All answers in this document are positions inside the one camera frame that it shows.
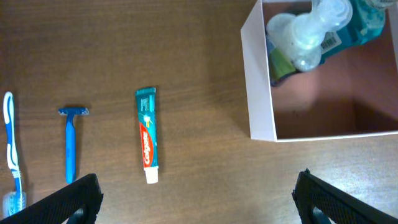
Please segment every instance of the white pump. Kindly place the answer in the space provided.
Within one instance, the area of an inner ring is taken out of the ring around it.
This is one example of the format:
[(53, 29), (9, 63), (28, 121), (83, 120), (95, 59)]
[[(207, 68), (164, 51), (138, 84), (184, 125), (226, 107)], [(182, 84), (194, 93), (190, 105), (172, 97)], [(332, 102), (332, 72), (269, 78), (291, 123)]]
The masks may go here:
[(298, 70), (307, 72), (320, 63), (325, 34), (347, 25), (352, 15), (348, 0), (313, 0), (311, 13), (274, 16), (267, 24), (267, 36)]

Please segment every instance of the white box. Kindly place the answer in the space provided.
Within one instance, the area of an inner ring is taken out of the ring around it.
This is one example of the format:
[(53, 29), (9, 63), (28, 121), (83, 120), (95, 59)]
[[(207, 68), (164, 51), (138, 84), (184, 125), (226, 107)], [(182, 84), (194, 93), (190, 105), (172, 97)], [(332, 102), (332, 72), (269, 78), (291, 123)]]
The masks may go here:
[(271, 88), (265, 22), (296, 4), (282, 1), (258, 0), (241, 29), (251, 138), (281, 142), (398, 134), (398, 4), (389, 9), (390, 25), (377, 40)]

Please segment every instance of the bottle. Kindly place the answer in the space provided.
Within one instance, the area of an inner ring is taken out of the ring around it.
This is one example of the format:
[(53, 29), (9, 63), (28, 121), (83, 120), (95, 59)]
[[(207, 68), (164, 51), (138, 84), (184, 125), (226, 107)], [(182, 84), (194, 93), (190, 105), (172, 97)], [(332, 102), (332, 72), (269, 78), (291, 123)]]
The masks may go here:
[(293, 66), (307, 72), (321, 60), (325, 34), (344, 27), (353, 14), (348, 0), (313, 0), (310, 13), (280, 13), (267, 24), (267, 36)]
[(322, 42), (322, 63), (326, 58), (349, 47), (376, 39), (386, 23), (386, 9), (398, 0), (350, 0), (352, 20), (337, 32), (326, 34)]

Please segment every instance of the toothpaste tube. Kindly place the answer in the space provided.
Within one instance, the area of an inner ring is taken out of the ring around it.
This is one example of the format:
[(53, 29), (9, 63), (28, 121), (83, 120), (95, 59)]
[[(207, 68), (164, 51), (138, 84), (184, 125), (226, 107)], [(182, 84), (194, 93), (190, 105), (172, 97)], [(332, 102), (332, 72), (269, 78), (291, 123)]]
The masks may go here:
[(143, 88), (136, 91), (142, 160), (148, 184), (154, 184), (158, 181), (155, 93), (156, 88)]

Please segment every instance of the red label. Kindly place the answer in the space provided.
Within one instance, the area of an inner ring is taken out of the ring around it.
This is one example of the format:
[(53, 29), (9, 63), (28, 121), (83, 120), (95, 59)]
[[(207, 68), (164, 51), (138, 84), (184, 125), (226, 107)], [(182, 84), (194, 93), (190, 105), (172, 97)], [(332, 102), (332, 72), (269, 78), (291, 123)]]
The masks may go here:
[(145, 126), (139, 123), (139, 127), (141, 132), (142, 160), (144, 161), (144, 167), (150, 167), (154, 160), (154, 145)]

